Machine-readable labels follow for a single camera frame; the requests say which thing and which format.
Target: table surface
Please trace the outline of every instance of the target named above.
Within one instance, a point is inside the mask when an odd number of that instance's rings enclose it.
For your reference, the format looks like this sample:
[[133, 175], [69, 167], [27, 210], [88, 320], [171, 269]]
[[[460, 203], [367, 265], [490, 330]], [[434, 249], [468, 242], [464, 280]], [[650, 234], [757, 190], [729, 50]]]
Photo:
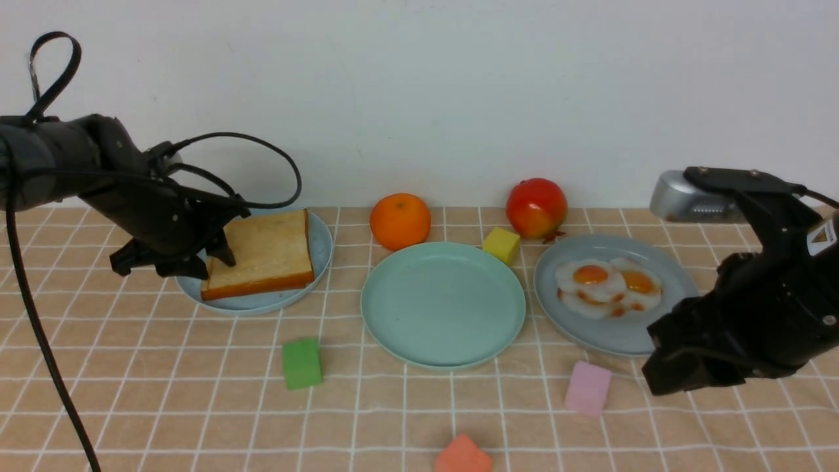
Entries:
[[[529, 310], [515, 344], [453, 375], [407, 367], [359, 315], [365, 277], [388, 255], [369, 209], [314, 210], [336, 235], [328, 276], [281, 313], [243, 319], [198, 307], [151, 270], [113, 274], [107, 256], [128, 238], [93, 211], [18, 215], [42, 323], [103, 470], [430, 472], [455, 433], [496, 471], [839, 470], [839, 351], [782, 381], [652, 397], [642, 360], [588, 353], [557, 332], [531, 291], [547, 246], [525, 243], [513, 270]], [[478, 245], [506, 218], [435, 208], [433, 224], [431, 240]], [[759, 250], [747, 226], [662, 224], [644, 209], [572, 209], [564, 229], [657, 245], [705, 291], [726, 255]], [[0, 469], [86, 470], [0, 249]], [[304, 336], [320, 337], [325, 382], [287, 391], [278, 347]], [[614, 372], [600, 420], [563, 407], [581, 359]]]

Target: toast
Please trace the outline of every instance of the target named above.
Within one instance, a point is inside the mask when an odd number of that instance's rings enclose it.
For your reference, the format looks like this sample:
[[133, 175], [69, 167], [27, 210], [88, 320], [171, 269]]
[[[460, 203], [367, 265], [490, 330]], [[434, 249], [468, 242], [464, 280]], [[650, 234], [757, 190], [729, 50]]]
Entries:
[[315, 280], [306, 210], [230, 222], [224, 234], [236, 265], [209, 258], [210, 278], [201, 284], [201, 300], [300, 289]]

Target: light blue plate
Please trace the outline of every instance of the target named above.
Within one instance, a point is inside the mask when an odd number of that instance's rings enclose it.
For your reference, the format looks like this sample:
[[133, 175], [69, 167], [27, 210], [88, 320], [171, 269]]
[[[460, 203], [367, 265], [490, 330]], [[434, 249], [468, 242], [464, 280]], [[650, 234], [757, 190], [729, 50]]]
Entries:
[[[627, 312], [620, 318], [595, 320], [571, 310], [556, 296], [556, 268], [572, 260], [609, 261], [617, 257], [635, 260], [662, 280], [661, 304], [647, 313]], [[641, 356], [652, 354], [647, 326], [699, 289], [688, 272], [666, 253], [636, 239], [591, 234], [561, 239], [548, 248], [534, 271], [536, 298], [560, 331], [579, 344], [607, 354]]]
[[[276, 210], [252, 210], [253, 216], [267, 215]], [[265, 313], [277, 312], [282, 307], [287, 307], [297, 302], [305, 294], [312, 291], [326, 273], [326, 268], [332, 262], [332, 255], [335, 252], [335, 245], [332, 242], [332, 233], [322, 219], [313, 212], [309, 212], [309, 256], [312, 259], [312, 268], [315, 270], [315, 281], [303, 289], [273, 291], [269, 293], [258, 293], [256, 295], [234, 296], [204, 302], [201, 300], [201, 281], [190, 277], [178, 277], [178, 286], [191, 299], [214, 312], [224, 313], [234, 317], [253, 317]], [[206, 253], [201, 251], [199, 256], [206, 260]]]
[[362, 291], [368, 332], [390, 354], [431, 370], [494, 358], [521, 331], [526, 310], [516, 275], [465, 244], [402, 249], [371, 272]]

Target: foam block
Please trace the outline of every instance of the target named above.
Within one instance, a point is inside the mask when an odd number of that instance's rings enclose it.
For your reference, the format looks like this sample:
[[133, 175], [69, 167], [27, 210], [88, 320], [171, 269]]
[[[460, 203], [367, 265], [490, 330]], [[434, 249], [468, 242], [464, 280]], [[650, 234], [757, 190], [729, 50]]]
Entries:
[[492, 458], [466, 434], [458, 434], [437, 456], [434, 472], [492, 472]]
[[503, 228], [493, 228], [483, 240], [483, 250], [499, 258], [504, 264], [511, 265], [519, 253], [521, 237]]
[[587, 362], [578, 361], [571, 374], [565, 394], [565, 408], [588, 417], [599, 418], [606, 405], [612, 372]]
[[323, 383], [317, 338], [283, 344], [283, 376], [289, 390], [298, 390]]

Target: warning label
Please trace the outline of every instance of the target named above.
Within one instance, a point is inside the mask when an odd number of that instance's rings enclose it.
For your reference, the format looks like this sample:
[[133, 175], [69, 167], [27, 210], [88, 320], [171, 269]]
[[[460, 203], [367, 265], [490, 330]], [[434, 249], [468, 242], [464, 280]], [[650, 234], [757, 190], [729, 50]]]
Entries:
[[807, 234], [807, 251], [817, 255], [836, 243], [836, 228], [833, 220], [827, 219]]

